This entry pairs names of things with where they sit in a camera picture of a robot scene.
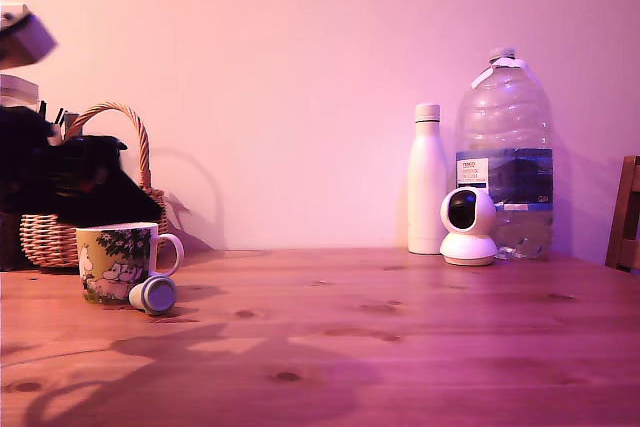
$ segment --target large water bottle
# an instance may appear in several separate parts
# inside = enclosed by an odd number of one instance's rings
[[[513,49],[491,51],[489,62],[458,111],[456,184],[493,199],[496,257],[544,259],[553,227],[549,100]]]

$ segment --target black object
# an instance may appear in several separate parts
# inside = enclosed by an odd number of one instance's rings
[[[60,107],[58,115],[56,116],[56,120],[53,122],[54,124],[58,124],[60,122],[60,119],[62,118],[62,112],[64,112],[64,109]]]
[[[28,107],[0,107],[0,212],[56,214],[74,227],[157,222],[162,208],[122,170],[112,136],[51,146],[52,124]]]
[[[457,229],[468,229],[476,220],[476,194],[461,190],[449,200],[449,220]]]

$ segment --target mug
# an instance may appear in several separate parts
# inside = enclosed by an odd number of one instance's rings
[[[176,248],[176,261],[168,272],[156,271],[162,239]],[[173,275],[184,260],[180,239],[158,234],[153,222],[77,228],[76,241],[84,298],[93,303],[126,303],[137,284],[152,276]]]

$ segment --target security camera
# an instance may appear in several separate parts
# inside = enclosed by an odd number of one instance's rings
[[[493,200],[484,190],[460,187],[440,206],[440,219],[449,234],[440,253],[455,265],[489,265],[498,253],[489,232],[496,218]]]

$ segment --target bottle label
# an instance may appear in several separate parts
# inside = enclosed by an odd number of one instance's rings
[[[492,149],[456,154],[456,186],[487,192],[497,210],[553,210],[551,149]]]

